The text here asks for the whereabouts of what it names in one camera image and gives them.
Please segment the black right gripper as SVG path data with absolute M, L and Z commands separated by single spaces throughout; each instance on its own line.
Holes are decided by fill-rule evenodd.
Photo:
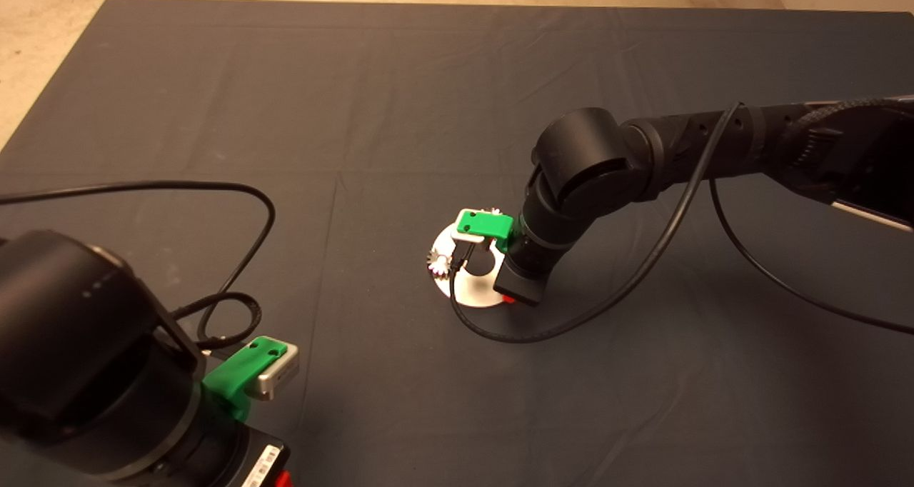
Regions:
M 513 304 L 516 301 L 538 306 L 545 296 L 551 269 L 528 270 L 517 265 L 512 257 L 505 255 L 502 266 L 494 279 L 494 291 L 499 292 L 501 301 Z

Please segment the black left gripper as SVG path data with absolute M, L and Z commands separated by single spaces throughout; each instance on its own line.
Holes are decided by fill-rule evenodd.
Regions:
M 247 432 L 214 484 L 293 487 L 293 478 L 287 470 L 290 457 L 291 447 L 283 439 L 264 432 Z

